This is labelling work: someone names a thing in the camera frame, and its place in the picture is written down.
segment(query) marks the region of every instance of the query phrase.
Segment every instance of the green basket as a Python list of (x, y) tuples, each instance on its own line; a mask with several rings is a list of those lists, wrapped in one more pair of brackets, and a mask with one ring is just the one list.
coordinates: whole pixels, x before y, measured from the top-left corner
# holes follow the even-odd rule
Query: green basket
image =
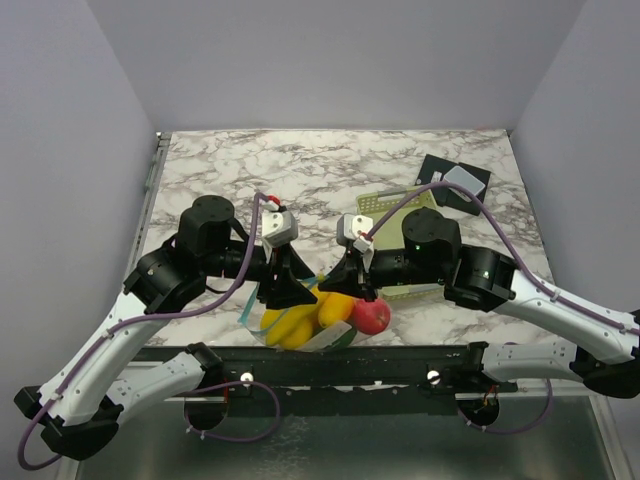
[[(416, 191), (420, 187), (396, 188), (384, 192), (368, 193), (356, 198), (358, 203), (358, 213), (373, 218), (377, 222), (396, 205), (405, 195)], [(424, 192), (407, 203), (403, 208), (392, 216), (383, 227), (378, 230), (373, 245), (376, 250), (390, 250), (394, 248), (404, 248), (402, 238), (402, 220), (408, 213), (422, 207), (437, 210), (437, 204), (431, 192)], [(400, 298), (414, 297), (418, 295), (442, 294), (440, 285), (401, 285), (397, 287), (384, 287), (379, 291), (386, 300), (397, 300)]]

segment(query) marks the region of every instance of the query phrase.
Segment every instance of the red apple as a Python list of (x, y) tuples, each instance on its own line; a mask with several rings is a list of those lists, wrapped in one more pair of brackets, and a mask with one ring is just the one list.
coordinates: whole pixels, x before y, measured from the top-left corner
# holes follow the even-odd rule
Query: red apple
[(383, 332), (391, 321), (391, 309), (387, 302), (377, 298), (374, 302), (356, 301), (351, 312), (353, 326), (365, 335)]

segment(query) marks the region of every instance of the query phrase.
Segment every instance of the marble tabletop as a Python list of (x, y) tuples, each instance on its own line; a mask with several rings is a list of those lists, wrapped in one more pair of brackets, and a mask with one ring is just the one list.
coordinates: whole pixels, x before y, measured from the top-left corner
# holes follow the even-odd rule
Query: marble tabletop
[[(485, 204), (533, 272), (551, 273), (509, 139), (504, 130), (483, 131), (202, 131), (174, 133), (143, 252), (174, 233), (183, 210), (201, 195), (222, 195), (248, 228), (256, 190), (278, 196), (294, 212), (300, 236), (294, 246), (316, 272), (330, 271), (343, 253), (335, 243), (342, 213), (356, 212), (358, 195), (413, 185), (426, 154), (477, 165), (492, 172)], [(450, 208), (463, 242), (506, 253), (484, 217)], [(223, 288), (229, 280), (211, 279)], [(150, 345), (259, 345), (238, 324), (253, 286), (246, 284), (215, 312), (174, 320)], [(203, 295), (188, 308), (213, 301)], [(511, 317), (458, 308), (441, 297), (391, 303), (391, 328), (365, 345), (488, 342), (535, 343), (552, 334)]]

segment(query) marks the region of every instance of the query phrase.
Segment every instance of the plastic bag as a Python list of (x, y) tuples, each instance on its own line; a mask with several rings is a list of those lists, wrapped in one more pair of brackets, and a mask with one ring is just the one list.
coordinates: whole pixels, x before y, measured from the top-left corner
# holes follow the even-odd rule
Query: plastic bag
[(391, 311), (384, 300), (367, 304), (340, 293), (320, 292), (322, 278), (301, 282), (317, 298), (314, 305), (283, 310), (256, 308), (256, 285), (238, 322), (268, 347), (304, 352), (346, 348), (388, 328)]

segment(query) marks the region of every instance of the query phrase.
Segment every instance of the gray wall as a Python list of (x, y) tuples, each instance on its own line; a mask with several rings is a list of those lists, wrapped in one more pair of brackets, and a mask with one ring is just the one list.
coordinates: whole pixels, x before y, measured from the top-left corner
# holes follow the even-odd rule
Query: gray wall
[(0, 61), (0, 477), (52, 478), (19, 470), (13, 395), (64, 365), (115, 298), (155, 136), (83, 0), (4, 2)]
[[(589, 0), (512, 141), (558, 284), (640, 308), (640, 2)], [(615, 401), (640, 478), (640, 399)]]
[(584, 0), (88, 0), (161, 130), (513, 128)]

